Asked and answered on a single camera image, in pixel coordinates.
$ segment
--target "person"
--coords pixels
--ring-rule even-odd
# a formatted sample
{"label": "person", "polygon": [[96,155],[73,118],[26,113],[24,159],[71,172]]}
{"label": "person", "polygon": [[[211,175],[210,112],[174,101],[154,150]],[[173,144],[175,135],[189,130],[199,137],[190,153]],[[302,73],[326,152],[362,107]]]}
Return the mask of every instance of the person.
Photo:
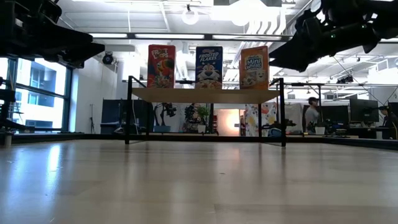
{"label": "person", "polygon": [[306,129],[309,134],[315,134],[310,123],[316,124],[318,122],[319,113],[317,111],[318,99],[315,97],[310,97],[308,99],[308,104],[310,107],[305,112],[305,124]]}
{"label": "person", "polygon": [[381,114],[384,115],[384,121],[382,127],[389,128],[388,130],[382,132],[382,138],[397,139],[398,118],[393,112],[390,112],[389,114],[388,113],[389,109],[390,108],[388,106],[379,107]]}

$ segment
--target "frosted flakes cereal box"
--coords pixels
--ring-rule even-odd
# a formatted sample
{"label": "frosted flakes cereal box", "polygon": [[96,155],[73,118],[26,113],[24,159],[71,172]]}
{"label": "frosted flakes cereal box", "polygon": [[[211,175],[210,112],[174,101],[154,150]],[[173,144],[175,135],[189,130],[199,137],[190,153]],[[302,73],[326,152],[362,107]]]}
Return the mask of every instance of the frosted flakes cereal box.
{"label": "frosted flakes cereal box", "polygon": [[268,90],[268,47],[244,49],[241,52],[240,89]]}
{"label": "frosted flakes cereal box", "polygon": [[175,46],[150,45],[148,51],[148,88],[174,88]]}
{"label": "frosted flakes cereal box", "polygon": [[197,47],[195,88],[223,88],[222,47]]}

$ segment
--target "white wall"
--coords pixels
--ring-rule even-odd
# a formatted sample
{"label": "white wall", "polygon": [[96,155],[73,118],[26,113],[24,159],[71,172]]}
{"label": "white wall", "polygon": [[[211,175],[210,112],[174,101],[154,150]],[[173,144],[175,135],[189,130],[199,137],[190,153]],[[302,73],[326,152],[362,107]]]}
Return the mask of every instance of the white wall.
{"label": "white wall", "polygon": [[95,131],[99,134],[103,99],[116,99],[116,85],[115,66],[104,66],[91,58],[85,62],[83,69],[75,69],[72,77],[70,131],[90,133],[92,104]]}

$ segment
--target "ceiling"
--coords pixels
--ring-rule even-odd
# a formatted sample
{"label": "ceiling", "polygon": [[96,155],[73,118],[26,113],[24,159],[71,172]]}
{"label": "ceiling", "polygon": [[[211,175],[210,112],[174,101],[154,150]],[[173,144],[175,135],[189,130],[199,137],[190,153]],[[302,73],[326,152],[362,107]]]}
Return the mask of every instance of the ceiling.
{"label": "ceiling", "polygon": [[[286,21],[289,21],[305,6],[309,0],[296,0],[296,5],[285,10]],[[159,4],[155,3],[105,3],[81,2],[60,0],[58,5],[62,8],[61,26],[69,27],[82,32],[173,32],[173,33],[212,33],[212,34],[243,34],[248,31],[248,26],[236,26],[231,21],[212,20],[212,0],[201,1],[201,6],[192,5],[197,10],[198,22],[188,25],[182,21],[182,13],[186,9],[184,4]],[[147,58],[149,44],[167,44],[169,41],[156,40],[100,40],[106,45],[133,45],[142,58]],[[233,60],[239,53],[241,42],[228,41],[188,41],[188,46],[220,45],[224,49],[224,59]],[[398,55],[398,46],[394,44],[380,44],[370,54],[365,55],[362,48],[355,48],[340,52],[335,58],[323,58],[310,65],[307,71],[299,73],[288,69],[272,68],[272,74],[286,77],[287,82],[300,82],[305,80],[327,80],[329,77],[345,69],[354,76],[363,77],[368,73],[369,67],[386,58]],[[188,62],[188,69],[194,64]]]}

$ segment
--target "security camera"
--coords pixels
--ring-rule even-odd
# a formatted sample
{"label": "security camera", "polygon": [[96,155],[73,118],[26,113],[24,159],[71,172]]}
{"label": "security camera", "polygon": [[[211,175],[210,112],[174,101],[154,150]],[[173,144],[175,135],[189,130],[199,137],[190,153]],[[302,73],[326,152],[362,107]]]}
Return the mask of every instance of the security camera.
{"label": "security camera", "polygon": [[102,62],[105,65],[112,65],[114,63],[114,57],[112,52],[105,52],[105,56],[102,58]]}

